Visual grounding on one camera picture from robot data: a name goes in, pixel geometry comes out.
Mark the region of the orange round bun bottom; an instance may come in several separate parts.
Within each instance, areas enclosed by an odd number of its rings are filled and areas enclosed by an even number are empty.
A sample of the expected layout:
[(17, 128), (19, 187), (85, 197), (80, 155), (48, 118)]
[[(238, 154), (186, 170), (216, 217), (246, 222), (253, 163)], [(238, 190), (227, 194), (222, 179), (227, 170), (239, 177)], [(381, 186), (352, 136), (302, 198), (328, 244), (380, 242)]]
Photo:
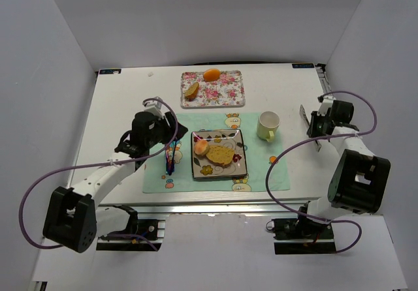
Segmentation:
[(199, 140), (195, 143), (193, 150), (196, 155), (205, 156), (210, 150), (210, 145), (206, 140)]

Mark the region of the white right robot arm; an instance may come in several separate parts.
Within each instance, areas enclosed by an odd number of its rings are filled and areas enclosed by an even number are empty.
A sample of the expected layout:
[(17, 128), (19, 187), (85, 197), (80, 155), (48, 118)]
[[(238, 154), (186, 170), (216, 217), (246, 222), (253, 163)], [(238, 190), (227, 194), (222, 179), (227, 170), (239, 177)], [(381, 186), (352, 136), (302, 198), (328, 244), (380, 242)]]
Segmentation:
[(383, 200), (391, 163), (374, 155), (359, 136), (357, 126), (351, 124), (354, 106), (350, 102), (325, 97), (318, 111), (308, 119), (300, 107), (300, 116), (308, 126), (307, 135), (318, 138), (324, 135), (346, 134), (330, 140), (340, 160), (329, 183), (326, 196), (305, 203), (299, 211), (295, 227), (307, 234), (323, 227), (329, 221), (349, 213), (362, 215), (376, 213)]

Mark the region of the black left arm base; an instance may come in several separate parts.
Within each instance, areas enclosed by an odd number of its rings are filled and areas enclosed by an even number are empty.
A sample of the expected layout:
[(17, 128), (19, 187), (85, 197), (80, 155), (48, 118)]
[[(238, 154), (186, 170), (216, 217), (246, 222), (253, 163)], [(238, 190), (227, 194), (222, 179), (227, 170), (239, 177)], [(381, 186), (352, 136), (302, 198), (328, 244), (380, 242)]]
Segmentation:
[(132, 207), (99, 207), (96, 219), (98, 251), (157, 252), (163, 242), (165, 220), (143, 215)]

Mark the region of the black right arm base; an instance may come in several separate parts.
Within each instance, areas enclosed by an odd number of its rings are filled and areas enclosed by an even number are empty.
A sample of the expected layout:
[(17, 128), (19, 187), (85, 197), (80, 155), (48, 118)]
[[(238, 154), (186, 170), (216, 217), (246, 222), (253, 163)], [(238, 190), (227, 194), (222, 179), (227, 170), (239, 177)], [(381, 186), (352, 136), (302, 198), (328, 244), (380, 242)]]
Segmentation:
[(272, 219), (266, 231), (274, 235), (276, 255), (334, 254), (336, 244), (331, 225), (317, 224), (304, 217)]

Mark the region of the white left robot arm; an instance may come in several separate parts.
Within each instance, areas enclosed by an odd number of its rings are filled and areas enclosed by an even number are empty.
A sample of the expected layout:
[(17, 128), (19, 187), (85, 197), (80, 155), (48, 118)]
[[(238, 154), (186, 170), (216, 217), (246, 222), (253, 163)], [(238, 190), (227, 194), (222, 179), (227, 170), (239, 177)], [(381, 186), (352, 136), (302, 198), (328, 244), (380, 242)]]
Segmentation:
[(138, 214), (125, 205), (100, 207), (103, 199), (135, 173), (157, 144), (169, 146), (188, 132), (171, 112), (139, 112), (120, 138), (108, 166), (69, 188), (56, 188), (50, 198), (42, 233), (73, 251), (86, 251), (97, 237), (138, 237)]

